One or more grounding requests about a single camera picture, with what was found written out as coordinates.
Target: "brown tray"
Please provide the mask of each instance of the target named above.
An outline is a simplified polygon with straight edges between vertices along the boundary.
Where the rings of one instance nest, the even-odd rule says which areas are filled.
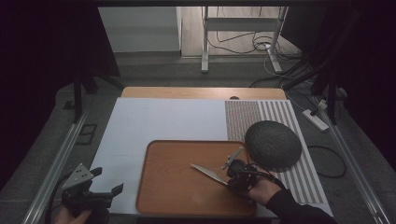
[[[148,144],[137,193],[141,214],[169,216],[252,216],[256,204],[202,174],[191,163],[216,172],[229,180],[221,165],[242,142],[162,141]],[[238,159],[249,162],[243,150]]]

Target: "round placemat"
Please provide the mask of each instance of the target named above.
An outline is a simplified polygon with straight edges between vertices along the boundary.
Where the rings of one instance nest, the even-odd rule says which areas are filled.
[[[267,169],[288,168],[301,157],[297,134],[279,122],[263,120],[251,125],[245,134],[251,158]]]

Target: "white desk leg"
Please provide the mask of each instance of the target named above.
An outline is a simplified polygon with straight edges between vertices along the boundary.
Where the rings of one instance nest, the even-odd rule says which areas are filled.
[[[276,28],[274,31],[271,45],[265,46],[267,48],[267,52],[270,56],[270,60],[274,67],[275,73],[277,73],[277,74],[282,73],[282,68],[280,67],[279,61],[277,60],[277,57],[275,54],[275,47],[276,47],[277,39],[279,38],[279,35],[280,35],[280,30],[282,29],[283,20],[285,20],[286,10],[287,10],[287,7],[282,7],[280,9],[280,13],[279,13],[279,17],[277,18]]]
[[[202,46],[202,65],[201,72],[206,74],[209,71],[209,53],[207,49],[207,23],[208,23],[208,7],[205,7],[204,16],[204,44]]]

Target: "power strip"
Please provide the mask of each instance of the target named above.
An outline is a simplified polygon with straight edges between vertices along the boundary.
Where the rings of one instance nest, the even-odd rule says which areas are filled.
[[[311,110],[307,109],[303,112],[304,116],[309,119],[315,126],[317,126],[317,128],[320,129],[321,132],[325,132],[326,130],[329,129],[329,126],[323,122],[320,118],[318,118],[318,116],[311,115]]]

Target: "white wall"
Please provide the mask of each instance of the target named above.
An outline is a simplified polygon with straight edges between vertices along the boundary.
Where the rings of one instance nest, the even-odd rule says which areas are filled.
[[[179,51],[179,7],[99,7],[114,52]]]

